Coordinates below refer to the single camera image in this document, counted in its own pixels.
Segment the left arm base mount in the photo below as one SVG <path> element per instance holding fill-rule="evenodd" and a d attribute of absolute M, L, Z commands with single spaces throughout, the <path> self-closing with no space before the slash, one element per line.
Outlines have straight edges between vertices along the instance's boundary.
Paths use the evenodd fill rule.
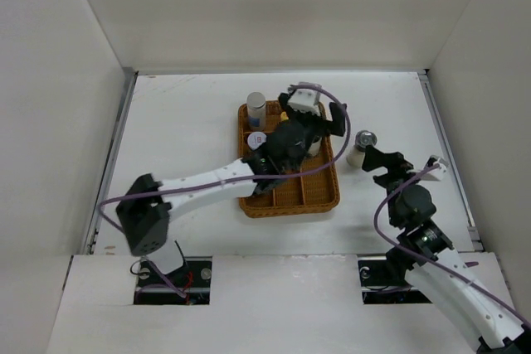
<path fill-rule="evenodd" d="M 177 294 L 153 270 L 145 259 L 136 260 L 129 268 L 136 278 L 134 305 L 208 305 L 211 297 L 212 257 L 186 257 L 183 266 L 167 279 L 180 289 Z"/>

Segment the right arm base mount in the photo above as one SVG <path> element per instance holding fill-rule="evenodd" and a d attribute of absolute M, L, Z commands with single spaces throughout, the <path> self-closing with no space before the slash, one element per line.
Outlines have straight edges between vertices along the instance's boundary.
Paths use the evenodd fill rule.
<path fill-rule="evenodd" d="M 430 303 L 417 288 L 405 280 L 405 273 L 414 259 L 398 249 L 385 255 L 364 255 L 358 258 L 358 276 L 362 300 L 367 305 Z"/>

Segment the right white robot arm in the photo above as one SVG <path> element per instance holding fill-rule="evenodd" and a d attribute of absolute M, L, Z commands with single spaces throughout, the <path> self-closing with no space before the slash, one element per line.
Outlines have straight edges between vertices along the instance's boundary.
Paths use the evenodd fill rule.
<path fill-rule="evenodd" d="M 436 206 L 421 180 L 440 181 L 446 162 L 430 157 L 417 171 L 399 153 L 384 153 L 373 145 L 365 148 L 362 169 L 383 167 L 374 177 L 387 196 L 391 226 L 399 229 L 384 265 L 387 278 L 408 284 L 422 293 L 459 329 L 475 353 L 528 353 L 530 324 L 503 300 L 494 296 L 471 272 L 450 238 L 432 220 Z"/>

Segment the black-cap white sauce bottle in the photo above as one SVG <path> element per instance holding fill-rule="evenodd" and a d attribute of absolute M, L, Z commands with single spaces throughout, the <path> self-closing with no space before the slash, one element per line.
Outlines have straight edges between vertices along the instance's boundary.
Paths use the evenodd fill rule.
<path fill-rule="evenodd" d="M 321 137 L 314 138 L 307 152 L 309 157 L 313 158 L 318 155 L 320 147 L 321 147 L 321 141 L 322 141 Z"/>

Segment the silver-lid salt shaker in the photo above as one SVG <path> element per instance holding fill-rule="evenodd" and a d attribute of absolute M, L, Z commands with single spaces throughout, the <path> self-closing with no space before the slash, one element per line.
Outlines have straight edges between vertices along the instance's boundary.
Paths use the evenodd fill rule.
<path fill-rule="evenodd" d="M 253 131 L 263 131 L 266 126 L 266 98 L 261 92 L 252 92 L 246 99 L 247 122 Z"/>

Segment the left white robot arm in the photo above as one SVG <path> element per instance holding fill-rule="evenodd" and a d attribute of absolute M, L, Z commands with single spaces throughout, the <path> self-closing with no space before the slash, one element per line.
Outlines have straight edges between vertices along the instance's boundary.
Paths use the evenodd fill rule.
<path fill-rule="evenodd" d="M 219 201 L 247 198 L 273 191 L 291 176 L 302 177 L 305 159 L 314 143 L 342 137 L 348 128 L 347 106 L 335 98 L 329 117 L 319 111 L 324 90 L 291 86 L 278 97 L 287 119 L 268 133 L 265 142 L 224 167 L 191 177 L 158 181 L 138 177 L 115 208 L 131 255 L 150 264 L 167 286 L 185 280 L 183 256 L 169 236 L 170 224 L 187 213 Z"/>

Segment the white-lid jar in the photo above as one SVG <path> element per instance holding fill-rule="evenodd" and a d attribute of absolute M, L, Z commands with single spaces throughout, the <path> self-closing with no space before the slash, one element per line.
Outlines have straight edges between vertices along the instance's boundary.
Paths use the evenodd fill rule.
<path fill-rule="evenodd" d="M 267 134 L 260 131 L 251 132 L 247 137 L 247 146 L 251 151 L 257 150 L 267 140 Z"/>

